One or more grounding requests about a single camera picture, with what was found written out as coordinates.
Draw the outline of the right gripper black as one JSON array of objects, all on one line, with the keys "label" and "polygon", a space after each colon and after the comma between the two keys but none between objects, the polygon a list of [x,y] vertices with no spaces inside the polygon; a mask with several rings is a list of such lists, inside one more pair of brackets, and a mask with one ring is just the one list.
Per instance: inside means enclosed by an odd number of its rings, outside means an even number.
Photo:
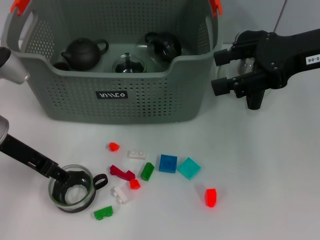
[{"label": "right gripper black", "polygon": [[253,58],[262,71],[249,72],[232,78],[211,81],[216,96],[234,91],[237,98],[265,94],[267,89],[281,89],[295,74],[320,67],[320,30],[290,36],[268,33],[256,41],[234,42],[231,48],[213,53],[215,64],[223,66],[231,61]]}]

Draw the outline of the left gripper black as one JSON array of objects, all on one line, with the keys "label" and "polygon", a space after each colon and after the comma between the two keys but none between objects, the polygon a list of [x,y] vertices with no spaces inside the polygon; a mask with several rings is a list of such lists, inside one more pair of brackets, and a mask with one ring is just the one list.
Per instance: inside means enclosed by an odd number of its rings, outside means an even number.
[{"label": "left gripper black", "polygon": [[61,183],[67,183],[70,179],[70,174],[58,167],[56,162],[9,134],[0,144],[0,151],[47,178],[51,177]]}]

